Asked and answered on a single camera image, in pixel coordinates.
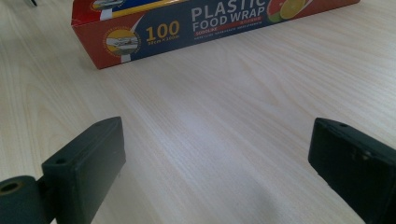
screw hole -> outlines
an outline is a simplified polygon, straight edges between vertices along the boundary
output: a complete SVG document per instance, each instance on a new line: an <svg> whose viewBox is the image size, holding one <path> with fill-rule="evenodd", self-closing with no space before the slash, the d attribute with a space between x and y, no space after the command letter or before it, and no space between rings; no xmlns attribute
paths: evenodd
<svg viewBox="0 0 396 224"><path fill-rule="evenodd" d="M58 159L55 163L56 164L64 164L64 163L66 163L66 160L65 159Z"/></svg>
<svg viewBox="0 0 396 224"><path fill-rule="evenodd" d="M10 184L7 184L4 187L0 188L0 191L5 193L5 192L14 190L17 187L18 187L18 183L10 183Z"/></svg>

tabletop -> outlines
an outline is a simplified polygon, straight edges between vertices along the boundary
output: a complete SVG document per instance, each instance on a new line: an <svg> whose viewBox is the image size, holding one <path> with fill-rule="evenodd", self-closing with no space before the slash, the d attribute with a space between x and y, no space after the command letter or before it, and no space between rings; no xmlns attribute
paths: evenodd
<svg viewBox="0 0 396 224"><path fill-rule="evenodd" d="M93 223L363 223L307 161L315 118L396 147L396 1L97 70L71 0L0 1L0 179L121 116L127 162Z"/></svg>

wooden table surface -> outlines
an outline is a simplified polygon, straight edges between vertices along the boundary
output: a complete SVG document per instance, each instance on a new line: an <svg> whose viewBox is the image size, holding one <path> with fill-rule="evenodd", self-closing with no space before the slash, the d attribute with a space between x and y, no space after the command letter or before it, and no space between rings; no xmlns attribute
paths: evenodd
<svg viewBox="0 0 396 224"><path fill-rule="evenodd" d="M127 163L93 223L363 223L307 154L314 119L396 147L396 1L97 70L71 0L0 1L0 179L121 116Z"/></svg>

plastic food wrap box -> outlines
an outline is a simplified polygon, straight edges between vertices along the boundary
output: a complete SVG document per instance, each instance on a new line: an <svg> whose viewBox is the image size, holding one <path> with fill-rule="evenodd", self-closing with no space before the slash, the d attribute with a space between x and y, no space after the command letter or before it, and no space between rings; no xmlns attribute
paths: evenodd
<svg viewBox="0 0 396 224"><path fill-rule="evenodd" d="M72 26L100 69L359 1L74 0Z"/></svg>

lemon slice image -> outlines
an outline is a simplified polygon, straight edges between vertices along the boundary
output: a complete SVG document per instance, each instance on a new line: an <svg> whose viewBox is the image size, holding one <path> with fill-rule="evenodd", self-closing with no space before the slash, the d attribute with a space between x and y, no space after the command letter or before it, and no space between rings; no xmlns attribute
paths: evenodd
<svg viewBox="0 0 396 224"><path fill-rule="evenodd" d="M284 20L295 17L305 5L305 0L287 0L280 9L280 17Z"/></svg>

